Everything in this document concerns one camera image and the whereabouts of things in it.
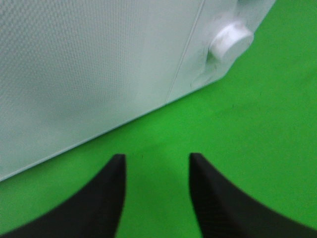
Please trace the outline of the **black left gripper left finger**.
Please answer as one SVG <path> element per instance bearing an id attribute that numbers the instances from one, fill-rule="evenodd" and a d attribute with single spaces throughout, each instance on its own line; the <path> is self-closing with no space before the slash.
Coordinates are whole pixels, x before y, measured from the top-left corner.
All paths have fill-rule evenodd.
<path id="1" fill-rule="evenodd" d="M 126 156 L 115 154 L 83 188 L 4 238 L 113 238 L 126 195 Z"/>

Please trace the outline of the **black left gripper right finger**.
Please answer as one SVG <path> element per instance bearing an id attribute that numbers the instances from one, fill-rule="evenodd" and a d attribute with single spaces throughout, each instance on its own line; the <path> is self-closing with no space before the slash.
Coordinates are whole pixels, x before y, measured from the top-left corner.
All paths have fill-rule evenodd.
<path id="1" fill-rule="evenodd" d="M 189 156 L 189 190 L 204 238 L 315 238 L 317 231 L 259 203 L 202 154 Z"/>

